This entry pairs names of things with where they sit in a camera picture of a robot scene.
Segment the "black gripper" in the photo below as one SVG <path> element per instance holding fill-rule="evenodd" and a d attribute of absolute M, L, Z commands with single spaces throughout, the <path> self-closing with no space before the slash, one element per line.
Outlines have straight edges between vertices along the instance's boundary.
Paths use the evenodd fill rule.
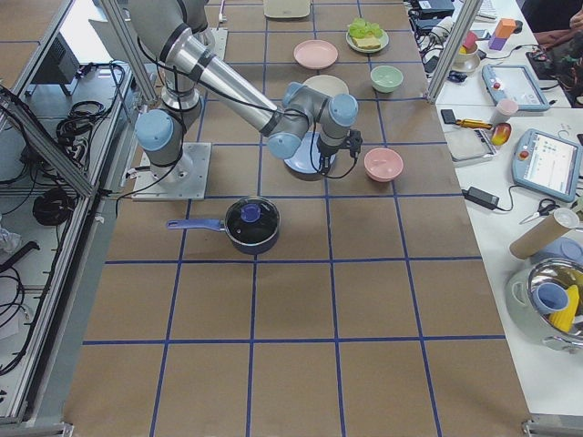
<path fill-rule="evenodd" d="M 340 150 L 348 150 L 350 156 L 354 161 L 357 161 L 362 146 L 362 135 L 359 130 L 350 129 L 348 133 L 341 138 L 329 137 L 323 131 L 319 134 L 317 140 L 317 148 L 320 153 L 319 173 L 327 175 L 329 173 L 329 165 L 332 162 L 332 156 Z"/>

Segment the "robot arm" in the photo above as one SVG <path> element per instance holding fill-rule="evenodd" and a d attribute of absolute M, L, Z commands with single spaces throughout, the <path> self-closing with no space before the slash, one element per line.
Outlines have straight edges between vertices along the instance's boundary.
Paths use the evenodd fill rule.
<path fill-rule="evenodd" d="M 361 133 L 353 128 L 358 103 L 349 94 L 330 97 L 291 82 L 280 106 L 272 103 L 201 40 L 208 28 L 202 1 L 131 1 L 131 23 L 138 45 L 171 74 L 213 92 L 231 110 L 267 139 L 279 159 L 292 158 L 310 129 L 320 131 L 316 172 L 328 176 L 332 157 L 347 150 L 352 159 L 361 152 Z"/>

